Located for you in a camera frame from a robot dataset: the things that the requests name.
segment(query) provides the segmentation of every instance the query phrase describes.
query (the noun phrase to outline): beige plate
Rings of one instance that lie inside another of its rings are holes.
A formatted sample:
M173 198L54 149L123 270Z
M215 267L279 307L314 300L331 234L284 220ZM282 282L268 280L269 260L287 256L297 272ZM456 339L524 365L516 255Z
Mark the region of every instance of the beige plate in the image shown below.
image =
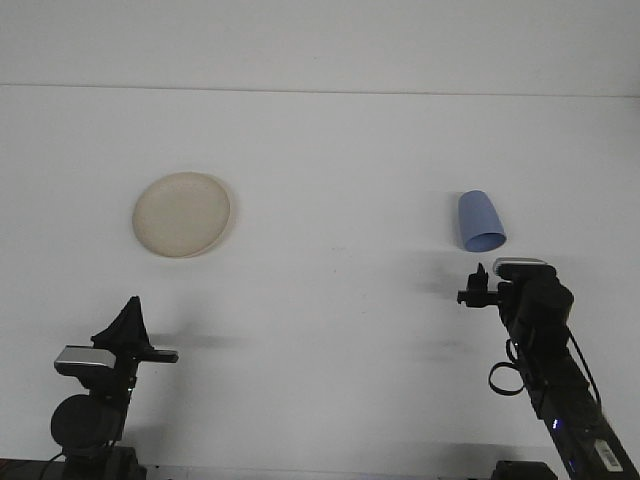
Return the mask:
M216 243L230 213L229 196L215 178L174 173L153 183L138 199L133 230L154 253L191 257Z

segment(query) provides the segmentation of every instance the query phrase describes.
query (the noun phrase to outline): label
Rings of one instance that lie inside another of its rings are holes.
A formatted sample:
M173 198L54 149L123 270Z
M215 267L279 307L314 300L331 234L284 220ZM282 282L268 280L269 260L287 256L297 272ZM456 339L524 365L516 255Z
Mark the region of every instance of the label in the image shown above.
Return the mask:
M622 465L620 465L620 462L613 453L613 450L611 450L611 447L609 447L609 444L605 440L596 440L595 447L596 452L600 455L602 463L607 467L607 470L610 472L623 471Z

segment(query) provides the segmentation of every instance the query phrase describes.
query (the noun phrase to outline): upside-down cup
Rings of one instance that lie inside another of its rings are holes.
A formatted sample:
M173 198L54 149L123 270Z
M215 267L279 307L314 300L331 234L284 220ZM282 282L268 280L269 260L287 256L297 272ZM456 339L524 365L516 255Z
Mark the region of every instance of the upside-down cup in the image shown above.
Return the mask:
M460 197L458 221L462 243L469 252L488 252L507 240L496 209L480 190L471 190Z

